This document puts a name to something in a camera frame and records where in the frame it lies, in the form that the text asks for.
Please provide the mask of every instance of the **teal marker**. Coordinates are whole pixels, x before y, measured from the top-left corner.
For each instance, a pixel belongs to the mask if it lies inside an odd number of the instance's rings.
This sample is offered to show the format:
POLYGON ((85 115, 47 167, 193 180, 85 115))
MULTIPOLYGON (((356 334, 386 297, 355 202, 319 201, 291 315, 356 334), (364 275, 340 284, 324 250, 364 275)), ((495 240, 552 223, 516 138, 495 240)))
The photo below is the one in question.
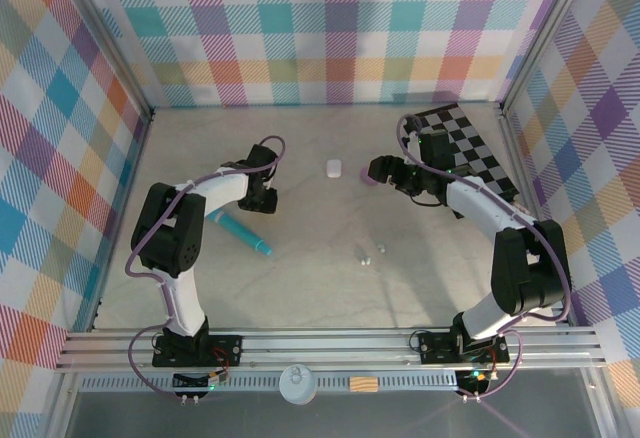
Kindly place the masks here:
POLYGON ((267 245, 262 238, 256 235, 249 228, 242 223, 234 220, 231 215, 226 213, 222 208, 209 213, 207 219, 215 223, 218 223, 225 230, 233 235, 237 236, 240 240, 244 241, 249 247, 253 248, 260 253, 264 253, 269 256, 273 252, 271 247, 267 245))

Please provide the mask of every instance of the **small wooden block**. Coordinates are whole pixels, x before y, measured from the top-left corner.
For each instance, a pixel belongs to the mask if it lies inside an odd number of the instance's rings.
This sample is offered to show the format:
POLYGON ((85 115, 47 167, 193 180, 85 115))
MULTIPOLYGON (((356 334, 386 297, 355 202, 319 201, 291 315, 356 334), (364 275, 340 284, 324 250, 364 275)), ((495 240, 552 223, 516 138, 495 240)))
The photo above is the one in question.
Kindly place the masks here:
POLYGON ((378 377, 351 376, 349 377, 349 390, 352 392, 375 393, 378 391, 378 377))

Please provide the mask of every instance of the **plaid wall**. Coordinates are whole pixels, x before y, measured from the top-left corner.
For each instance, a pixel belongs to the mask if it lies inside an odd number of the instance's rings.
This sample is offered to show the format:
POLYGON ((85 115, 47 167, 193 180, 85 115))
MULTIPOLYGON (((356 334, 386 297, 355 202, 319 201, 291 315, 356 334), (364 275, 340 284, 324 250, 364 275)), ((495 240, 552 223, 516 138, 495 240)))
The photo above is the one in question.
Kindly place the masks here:
POLYGON ((95 0, 161 106, 495 100, 551 0, 95 0))
POLYGON ((640 0, 575 0, 515 113, 537 198, 565 230, 576 313, 640 429, 640 0))
POLYGON ((30 437, 142 131, 70 0, 0 0, 0 437, 30 437))

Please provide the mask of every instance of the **black and white checkerboard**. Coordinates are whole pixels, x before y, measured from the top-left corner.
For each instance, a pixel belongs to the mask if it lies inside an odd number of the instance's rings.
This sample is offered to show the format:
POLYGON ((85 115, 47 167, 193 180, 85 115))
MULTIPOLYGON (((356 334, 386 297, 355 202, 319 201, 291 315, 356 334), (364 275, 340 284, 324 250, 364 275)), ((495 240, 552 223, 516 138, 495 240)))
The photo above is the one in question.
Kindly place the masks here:
MULTIPOLYGON (((518 190, 458 105, 447 105, 415 115, 420 118, 423 130, 445 129, 449 132, 456 166, 468 163, 491 190, 509 203, 513 201, 518 190)), ((416 130, 416 124, 409 121, 404 128, 410 133, 416 130)))

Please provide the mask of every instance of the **white floor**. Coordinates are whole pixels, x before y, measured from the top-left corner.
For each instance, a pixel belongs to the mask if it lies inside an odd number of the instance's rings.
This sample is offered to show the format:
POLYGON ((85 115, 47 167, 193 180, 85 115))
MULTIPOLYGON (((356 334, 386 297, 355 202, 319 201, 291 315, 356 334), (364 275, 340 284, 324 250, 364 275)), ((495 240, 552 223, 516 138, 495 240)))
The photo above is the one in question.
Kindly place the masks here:
MULTIPOLYGON (((379 155, 400 155, 397 119, 426 105, 161 110, 153 123, 109 273, 98 329, 164 321, 155 283, 123 268, 149 186, 185 182, 246 157, 268 134, 287 142, 274 180, 275 215, 228 209, 273 248, 261 255, 205 222, 196 264, 200 302, 212 327, 405 327, 451 323, 490 288, 492 245, 450 209, 421 208, 391 186, 362 183, 379 155), (327 159, 343 162, 338 179, 327 159), (377 244, 386 247, 381 254, 377 244), (371 257, 362 266, 359 257, 371 257)), ((508 174, 489 105, 465 107, 508 174)), ((421 199, 428 200, 428 195, 421 199)))

